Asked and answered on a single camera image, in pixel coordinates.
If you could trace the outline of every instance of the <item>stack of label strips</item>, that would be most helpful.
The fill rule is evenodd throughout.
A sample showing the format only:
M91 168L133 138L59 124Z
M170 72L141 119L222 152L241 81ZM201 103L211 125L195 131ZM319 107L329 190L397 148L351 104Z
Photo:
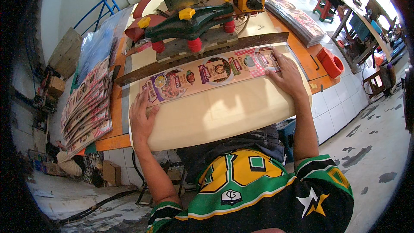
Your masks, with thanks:
M108 57L100 61L72 92L63 109L60 131L68 159L112 130L109 112L112 71L109 72L108 64Z

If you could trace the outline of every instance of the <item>star logo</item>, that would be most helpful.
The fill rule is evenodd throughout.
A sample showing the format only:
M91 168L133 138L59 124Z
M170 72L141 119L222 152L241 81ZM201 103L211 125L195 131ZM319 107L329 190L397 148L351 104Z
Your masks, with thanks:
M309 196L308 197L305 197L305 198L299 198L299 197L297 197L297 196L295 196L299 201L300 201L300 203L303 205L303 206L305 206L305 208L303 209L303 213L302 213L302 219L303 219L303 217L305 216L305 213L308 211L308 213L306 213L306 216L308 216L309 214L311 214L313 211L316 211L316 212L318 212L318 213L320 213L320 214L322 214L322 215L324 215L324 216L326 216L325 215L325 212L323 211L323 209L322 209L322 206L321 206L321 204L322 204L322 202L327 198L329 196L329 194L321 194L319 197L318 196L316 196L316 194L315 194L315 191L313 190L313 188L311 187L310 188L310 193L309 193Z

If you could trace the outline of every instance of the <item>white tiled wall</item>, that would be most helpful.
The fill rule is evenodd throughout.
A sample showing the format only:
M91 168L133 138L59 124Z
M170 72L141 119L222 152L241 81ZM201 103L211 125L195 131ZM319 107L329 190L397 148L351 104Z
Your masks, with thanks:
M137 154L134 153L134 155L137 168L140 170L142 174ZM165 163L167 160L169 160L172 163L181 162L181 159L177 156L174 150L156 151L153 152L153 156L159 163ZM122 184L133 184L138 187L142 185L142 179L141 177L139 177L137 171L134 168L134 163L132 162L132 147L104 151L103 157L104 160L109 160L112 163L115 163L121 167Z
M353 75L349 65L341 59L345 66L341 81L312 96L312 116L319 144L339 132L369 104L369 96L362 87L361 72ZM371 74L375 71L365 69L364 77L365 72ZM372 92L369 87L365 88L368 93Z

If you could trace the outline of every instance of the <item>red cylindrical part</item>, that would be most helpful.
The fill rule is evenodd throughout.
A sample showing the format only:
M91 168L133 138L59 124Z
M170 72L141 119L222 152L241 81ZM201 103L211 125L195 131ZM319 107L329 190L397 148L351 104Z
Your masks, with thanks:
M235 29L234 20L224 24L224 30L226 31L226 33L233 33L234 29Z
M187 40L188 48L191 50L191 52L199 52L201 50L201 40L200 38L197 38L195 40Z
M159 42L152 43L152 49L157 53L163 52L165 50L164 42L161 40Z

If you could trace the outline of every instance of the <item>red rubber bushing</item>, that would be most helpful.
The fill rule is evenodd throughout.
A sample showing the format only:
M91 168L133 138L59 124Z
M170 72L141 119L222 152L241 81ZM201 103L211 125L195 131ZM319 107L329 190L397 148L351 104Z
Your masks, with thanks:
M316 56L331 78L335 79L344 72L342 61L327 48L323 47Z
M224 30L226 31L226 33L233 33L234 29L235 29L234 20L224 24Z
M157 53L163 52L165 50L164 42L161 40L159 42L152 43L152 49Z
M201 50L201 40L200 38L197 38L195 40L187 40L188 48L191 50L191 52L199 52Z

